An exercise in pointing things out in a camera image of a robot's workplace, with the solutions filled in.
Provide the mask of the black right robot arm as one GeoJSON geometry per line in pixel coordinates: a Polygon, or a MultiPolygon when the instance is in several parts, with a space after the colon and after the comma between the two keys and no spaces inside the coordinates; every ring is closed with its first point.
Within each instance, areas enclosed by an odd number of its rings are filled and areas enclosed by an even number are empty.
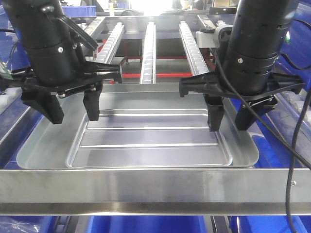
{"type": "Polygon", "coordinates": [[[297,7],[296,0],[240,1],[231,33],[219,35],[215,70],[180,80],[180,96],[204,95],[210,131],[219,130],[224,98],[245,100],[235,118],[237,129],[245,131],[256,115],[274,110],[277,93],[300,92],[304,84],[298,76],[273,72],[297,7]]]}

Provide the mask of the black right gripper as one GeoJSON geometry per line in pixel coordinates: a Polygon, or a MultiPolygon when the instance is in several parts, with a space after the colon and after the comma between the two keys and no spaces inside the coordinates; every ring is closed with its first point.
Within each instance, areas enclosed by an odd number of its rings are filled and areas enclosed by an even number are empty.
{"type": "MultiPolygon", "coordinates": [[[[254,95],[243,95],[249,106],[261,117],[277,105],[275,94],[284,91],[300,93],[304,87],[303,80],[297,75],[272,73],[268,78],[264,90],[254,95]]],[[[179,95],[184,97],[189,92],[202,93],[207,105],[208,127],[211,132],[217,132],[221,125],[225,110],[223,98],[238,99],[239,97],[219,82],[215,72],[204,73],[188,78],[181,78],[179,81],[179,95]]],[[[240,105],[235,118],[235,125],[238,130],[246,131],[256,121],[256,117],[245,107],[240,105]]]]}

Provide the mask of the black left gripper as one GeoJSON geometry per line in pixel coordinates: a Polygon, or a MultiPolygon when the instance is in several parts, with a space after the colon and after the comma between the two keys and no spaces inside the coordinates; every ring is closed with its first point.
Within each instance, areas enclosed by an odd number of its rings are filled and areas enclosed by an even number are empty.
{"type": "Polygon", "coordinates": [[[35,78],[33,71],[26,71],[20,78],[22,102],[44,115],[52,124],[61,124],[64,118],[63,110],[55,95],[65,98],[84,92],[83,104],[90,121],[99,119],[99,98],[103,88],[103,81],[114,80],[122,82],[121,66],[119,64],[105,64],[86,61],[78,76],[65,84],[42,84],[35,78]]]}

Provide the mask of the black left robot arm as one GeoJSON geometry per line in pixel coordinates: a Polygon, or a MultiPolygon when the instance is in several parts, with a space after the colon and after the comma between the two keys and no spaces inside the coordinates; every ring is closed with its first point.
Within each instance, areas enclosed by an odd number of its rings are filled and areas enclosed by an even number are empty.
{"type": "Polygon", "coordinates": [[[59,99],[82,92],[89,120],[99,118],[103,81],[122,82],[121,68],[87,61],[83,47],[97,42],[63,13],[57,0],[4,0],[2,6],[30,66],[1,75],[2,87],[20,87],[22,102],[51,123],[64,118],[59,99]]]}

